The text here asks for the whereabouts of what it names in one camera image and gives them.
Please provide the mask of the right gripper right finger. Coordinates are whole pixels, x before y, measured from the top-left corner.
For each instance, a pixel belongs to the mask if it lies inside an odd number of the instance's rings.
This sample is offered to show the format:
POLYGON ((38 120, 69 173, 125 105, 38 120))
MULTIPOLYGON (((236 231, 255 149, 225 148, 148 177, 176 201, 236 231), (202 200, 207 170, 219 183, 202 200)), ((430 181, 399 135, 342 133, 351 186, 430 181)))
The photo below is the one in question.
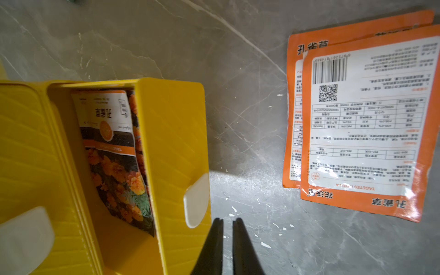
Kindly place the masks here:
POLYGON ((233 272, 235 275, 264 275, 243 219, 233 222, 233 272))

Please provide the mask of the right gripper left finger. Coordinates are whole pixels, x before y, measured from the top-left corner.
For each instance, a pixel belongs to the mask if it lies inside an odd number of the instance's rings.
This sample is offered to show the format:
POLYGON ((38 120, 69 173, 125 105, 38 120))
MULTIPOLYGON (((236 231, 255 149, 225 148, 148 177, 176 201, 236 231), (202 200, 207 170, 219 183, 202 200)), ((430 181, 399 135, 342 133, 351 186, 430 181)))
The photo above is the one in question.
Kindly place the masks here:
POLYGON ((223 219, 213 220, 191 275, 221 275, 223 267, 223 219))

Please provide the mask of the yellow drawer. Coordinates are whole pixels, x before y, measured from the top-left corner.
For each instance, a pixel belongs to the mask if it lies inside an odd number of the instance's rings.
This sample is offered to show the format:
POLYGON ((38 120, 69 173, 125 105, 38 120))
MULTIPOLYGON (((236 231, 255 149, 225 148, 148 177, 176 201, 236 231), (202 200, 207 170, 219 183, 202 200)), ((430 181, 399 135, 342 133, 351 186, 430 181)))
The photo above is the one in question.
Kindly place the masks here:
POLYGON ((103 275, 188 275, 211 227, 210 196, 196 227, 186 223, 184 195, 197 181, 209 184, 205 91, 200 83, 154 78, 98 82, 51 81, 46 93, 74 197, 80 202, 99 273, 103 275), (154 236, 113 217, 100 200, 87 167, 71 92, 133 88, 154 236))

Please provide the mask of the orange seed bag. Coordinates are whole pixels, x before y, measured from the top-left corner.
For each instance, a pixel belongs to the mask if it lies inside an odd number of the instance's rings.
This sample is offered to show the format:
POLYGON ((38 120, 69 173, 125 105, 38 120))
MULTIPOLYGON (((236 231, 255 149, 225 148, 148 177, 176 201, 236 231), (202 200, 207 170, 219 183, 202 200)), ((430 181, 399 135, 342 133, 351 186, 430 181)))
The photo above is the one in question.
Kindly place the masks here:
POLYGON ((363 20, 292 34, 288 40, 286 75, 288 85, 288 130, 283 168, 283 187, 301 187, 303 148, 303 58, 314 49, 374 36, 432 25, 432 10, 363 20))
POLYGON ((315 50, 302 91, 301 198, 419 222, 440 130, 440 27, 315 50))

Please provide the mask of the yellow drawer cabinet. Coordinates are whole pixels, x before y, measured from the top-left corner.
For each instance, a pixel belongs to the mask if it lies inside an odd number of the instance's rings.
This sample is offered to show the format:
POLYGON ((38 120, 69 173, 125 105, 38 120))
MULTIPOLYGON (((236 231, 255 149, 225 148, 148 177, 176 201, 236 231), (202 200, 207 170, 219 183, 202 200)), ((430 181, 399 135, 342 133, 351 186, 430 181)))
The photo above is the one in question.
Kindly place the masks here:
POLYGON ((1 273, 100 275, 96 237, 49 87, 1 72, 1 273))

